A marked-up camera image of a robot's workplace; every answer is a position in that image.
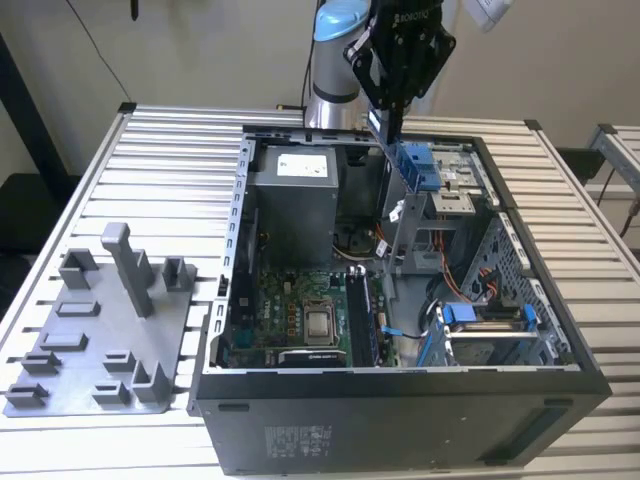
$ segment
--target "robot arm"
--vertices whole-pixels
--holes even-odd
[[[370,103],[369,127],[385,147],[400,136],[405,109],[422,98],[456,46],[442,26],[443,0],[372,0],[366,28],[344,51]],[[487,32],[513,0],[465,0]]]

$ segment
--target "metal slotted table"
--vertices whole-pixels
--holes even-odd
[[[89,248],[99,262],[109,261],[100,234],[106,223],[126,221],[132,246],[144,248],[151,263],[182,255],[198,268],[171,408],[135,416],[0,414],[0,473],[47,479],[222,476],[203,422],[185,408],[199,330],[217,291],[243,124],[298,126],[301,117],[150,106],[118,114],[0,323],[0,392],[18,377],[20,358],[31,350],[60,290],[62,254],[69,247]],[[613,396],[524,469],[350,476],[639,478],[640,266],[542,131],[518,121],[430,117],[410,118],[405,131],[484,139]],[[4,405],[1,396],[0,409]]]
[[[640,195],[640,127],[599,125],[589,148],[600,150],[636,195]]]

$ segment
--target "blue latch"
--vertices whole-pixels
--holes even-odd
[[[393,335],[394,337],[401,337],[402,336],[402,330],[398,330],[397,328],[391,328],[391,327],[388,327],[386,325],[382,325],[380,327],[380,331],[382,333],[386,333],[387,335]]]
[[[468,303],[448,303],[442,309],[444,323],[469,323],[477,321],[473,305]]]
[[[537,316],[536,310],[533,308],[533,305],[530,303],[526,303],[524,308],[522,309],[522,316],[524,317],[524,321],[527,322],[527,330],[529,332],[536,329],[537,324]]]

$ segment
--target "cable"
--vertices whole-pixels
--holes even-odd
[[[405,337],[410,338],[411,340],[420,340],[422,337],[426,337],[428,332],[424,332],[421,335],[410,335],[408,333],[404,333],[402,330],[397,328],[390,328],[387,326],[383,326],[380,328],[380,331],[385,335],[391,335],[393,337]]]
[[[631,220],[633,220],[633,216],[629,215],[627,217],[627,220],[624,222],[624,225],[622,226],[622,230],[620,230],[620,238],[623,238],[627,233],[627,230],[629,230],[629,226],[631,225]]]
[[[598,201],[596,202],[597,206],[600,206],[600,202],[602,201],[602,197],[604,197],[604,192],[607,189],[607,187],[609,186],[609,182],[611,181],[611,178],[613,177],[614,173],[616,173],[616,169],[612,168],[611,169],[611,173],[609,173],[609,176],[607,177],[607,179],[604,182],[604,185],[602,186],[602,191],[600,192],[600,196],[598,197]]]
[[[107,61],[104,59],[104,57],[102,56],[102,53],[100,53],[100,49],[98,48],[98,45],[96,45],[96,42],[93,39],[93,37],[91,36],[91,33],[89,32],[89,29],[87,28],[87,26],[82,21],[82,18],[80,18],[80,15],[78,14],[78,11],[75,9],[73,4],[71,3],[71,0],[65,0],[65,2],[67,2],[67,5],[69,5],[69,8],[75,14],[76,18],[78,19],[78,22],[80,22],[80,25],[82,25],[82,28],[84,29],[85,33],[89,37],[89,40],[91,40],[91,43],[93,44],[93,48],[96,49],[96,52],[98,53],[98,56],[100,57],[100,60],[102,60],[102,63],[104,63],[104,66],[107,67],[107,70],[109,70],[109,72],[111,72],[111,75],[113,76],[115,81],[118,82],[118,85],[120,85],[120,88],[122,89],[122,92],[124,93],[124,96],[127,97],[127,100],[131,102],[132,100],[131,100],[131,96],[129,95],[129,92],[127,92],[127,89],[124,88],[124,85],[122,85],[122,82],[120,81],[118,76],[115,74],[113,69],[109,66]]]
[[[482,296],[484,295],[484,292],[480,292],[476,298],[473,299],[474,302],[477,302],[478,300],[480,300],[482,298]]]
[[[313,57],[313,47],[316,44],[316,16],[320,9],[320,0],[316,0],[316,8],[313,13],[313,33],[311,34],[311,46],[309,47],[309,57],[307,58],[307,68],[304,71],[304,79],[302,80],[302,92],[300,93],[300,110],[302,110],[302,126],[304,123],[304,93],[307,90],[307,84],[309,86],[309,98],[311,98],[311,59]]]
[[[486,277],[487,275],[489,275],[493,270],[491,270],[490,268],[481,268],[480,269],[480,276],[481,277]],[[494,281],[491,282],[486,282],[487,288],[493,293],[493,297],[498,297],[498,286]]]
[[[442,230],[440,230],[438,232],[439,236],[436,235],[436,237],[438,237],[438,246],[440,249],[440,253],[442,254],[442,272],[444,274],[444,281],[447,283],[447,285],[449,286],[449,288],[451,289],[451,291],[463,302],[467,302],[467,303],[471,303],[471,300],[468,299],[458,288],[458,285],[456,284],[456,281],[453,279],[453,276],[451,275],[451,271],[449,270],[449,265],[447,264],[447,259],[446,256],[444,254],[444,238],[443,238],[443,234],[442,234]]]
[[[349,260],[351,262],[366,262],[367,260],[373,260],[373,257],[354,257],[352,255],[349,255],[348,253],[343,252],[335,245],[333,245],[333,250],[342,258]]]
[[[436,291],[436,288],[438,288],[438,285],[440,285],[443,280],[444,274],[442,272],[438,272],[433,277],[431,277],[431,280],[429,280],[429,283],[427,283],[427,287],[425,289],[425,296],[427,297],[427,300],[431,300],[433,298],[433,293]]]
[[[427,331],[426,320],[429,318],[429,315],[431,314],[431,310],[433,310],[433,307],[435,307],[439,301],[440,300],[436,298],[431,303],[429,303],[429,300],[427,299],[422,304],[422,307],[420,307],[420,311],[418,312],[418,330],[420,330],[421,332]]]
[[[376,235],[380,240],[384,240],[384,233],[379,223],[376,223]]]
[[[349,250],[347,252],[343,252],[346,253],[347,255],[351,255],[353,257],[357,257],[358,255],[369,255],[371,254],[372,249],[368,248],[366,250]]]

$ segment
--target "metal rail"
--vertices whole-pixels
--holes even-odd
[[[215,299],[242,124],[300,124],[298,112],[139,106],[119,115],[4,321],[0,392],[17,378],[62,284],[68,247],[109,261],[99,236],[127,221],[131,244],[151,262],[183,255],[198,267],[171,409],[161,415],[5,418],[0,473],[52,471],[68,478],[222,476],[203,422],[185,411],[200,327]],[[541,132],[523,122],[421,117],[413,133],[481,136],[500,168],[545,263],[610,381],[613,396],[524,469],[456,472],[455,478],[550,480],[640,476],[640,274]],[[0,410],[4,407],[0,397]],[[367,474],[423,478],[427,472]],[[429,478],[449,478],[428,472]]]
[[[600,150],[636,195],[640,195],[640,127],[599,125],[589,148]]]

